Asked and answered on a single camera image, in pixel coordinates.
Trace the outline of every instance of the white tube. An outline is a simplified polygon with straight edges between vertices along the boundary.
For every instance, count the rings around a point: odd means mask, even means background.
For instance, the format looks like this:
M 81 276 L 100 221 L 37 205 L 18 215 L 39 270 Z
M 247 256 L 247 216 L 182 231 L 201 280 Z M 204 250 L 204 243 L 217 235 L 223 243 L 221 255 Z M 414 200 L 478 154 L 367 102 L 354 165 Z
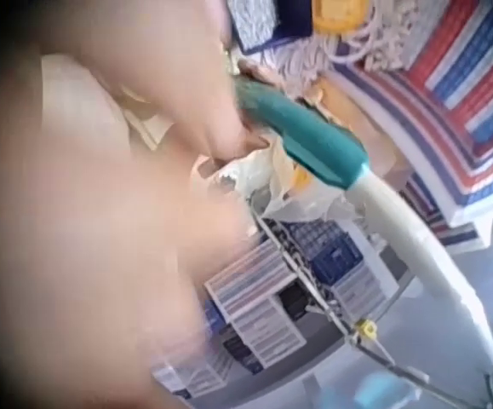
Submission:
M 370 170 L 346 191 L 367 222 L 380 233 L 434 296 L 448 301 L 461 317 L 473 323 L 493 365 L 493 336 L 483 304 L 447 251 L 420 217 Z

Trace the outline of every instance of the skin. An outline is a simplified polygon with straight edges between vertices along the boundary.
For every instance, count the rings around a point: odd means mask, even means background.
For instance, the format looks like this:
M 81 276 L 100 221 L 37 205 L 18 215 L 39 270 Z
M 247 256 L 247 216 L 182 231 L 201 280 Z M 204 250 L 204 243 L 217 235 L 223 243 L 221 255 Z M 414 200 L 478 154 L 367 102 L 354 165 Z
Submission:
M 186 188 L 199 153 L 260 146 L 221 29 L 196 0 L 124 4 L 38 10 L 37 46 L 0 60 L 0 372 L 43 407 L 181 407 L 150 366 L 203 351 L 198 287 L 248 245 L 243 204 Z M 39 55 L 57 51 L 172 118 L 162 151 L 116 159 L 45 135 Z

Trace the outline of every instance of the teal handle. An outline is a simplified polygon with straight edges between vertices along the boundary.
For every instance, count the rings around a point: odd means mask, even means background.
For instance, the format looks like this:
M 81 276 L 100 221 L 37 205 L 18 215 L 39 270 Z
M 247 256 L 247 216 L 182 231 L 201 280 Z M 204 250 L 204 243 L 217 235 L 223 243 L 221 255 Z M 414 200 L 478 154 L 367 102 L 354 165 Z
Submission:
M 347 190 L 368 169 L 367 153 L 349 130 L 268 85 L 237 77 L 235 89 L 240 108 L 279 133 L 289 156 L 324 183 Z

